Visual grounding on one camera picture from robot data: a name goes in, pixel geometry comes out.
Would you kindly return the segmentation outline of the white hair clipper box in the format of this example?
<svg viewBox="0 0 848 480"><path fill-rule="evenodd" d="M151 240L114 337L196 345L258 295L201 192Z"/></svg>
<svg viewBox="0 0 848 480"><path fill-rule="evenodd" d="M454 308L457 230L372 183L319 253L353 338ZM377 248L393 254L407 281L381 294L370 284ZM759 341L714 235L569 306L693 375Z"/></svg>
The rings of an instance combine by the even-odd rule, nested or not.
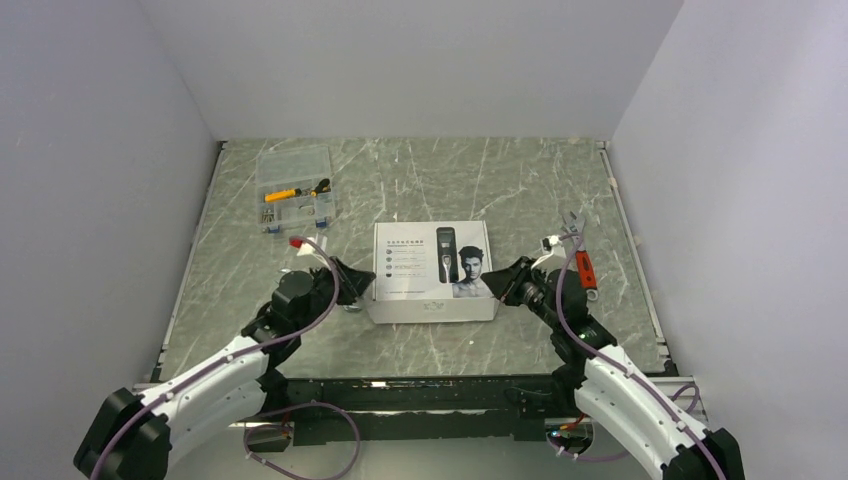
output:
<svg viewBox="0 0 848 480"><path fill-rule="evenodd" d="M376 279L365 300L377 324L488 322L498 301L483 221L389 222L374 227Z"/></svg>

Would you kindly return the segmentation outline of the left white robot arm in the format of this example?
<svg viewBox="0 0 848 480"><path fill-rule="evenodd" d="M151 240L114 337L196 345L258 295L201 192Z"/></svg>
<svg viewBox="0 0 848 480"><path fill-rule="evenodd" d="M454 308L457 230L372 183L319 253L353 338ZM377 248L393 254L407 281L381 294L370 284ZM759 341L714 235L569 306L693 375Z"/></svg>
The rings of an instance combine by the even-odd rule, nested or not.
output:
<svg viewBox="0 0 848 480"><path fill-rule="evenodd" d="M89 479L162 479L186 453L230 424L297 410L278 367L335 306L355 304L376 276L332 257L282 276L269 302L225 347L140 393L121 388L101 405L73 458Z"/></svg>

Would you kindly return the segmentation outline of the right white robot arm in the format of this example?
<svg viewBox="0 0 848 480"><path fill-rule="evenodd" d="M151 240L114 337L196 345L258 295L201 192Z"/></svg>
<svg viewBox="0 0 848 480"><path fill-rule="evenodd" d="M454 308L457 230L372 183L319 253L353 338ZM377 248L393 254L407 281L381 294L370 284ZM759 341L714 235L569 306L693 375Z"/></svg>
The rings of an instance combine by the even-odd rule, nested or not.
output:
<svg viewBox="0 0 848 480"><path fill-rule="evenodd" d="M524 306L550 330L563 364L546 402L585 414L607 430L653 479L742 479L738 441L711 430L664 394L594 318L577 272L542 273L531 259L481 275L506 306Z"/></svg>

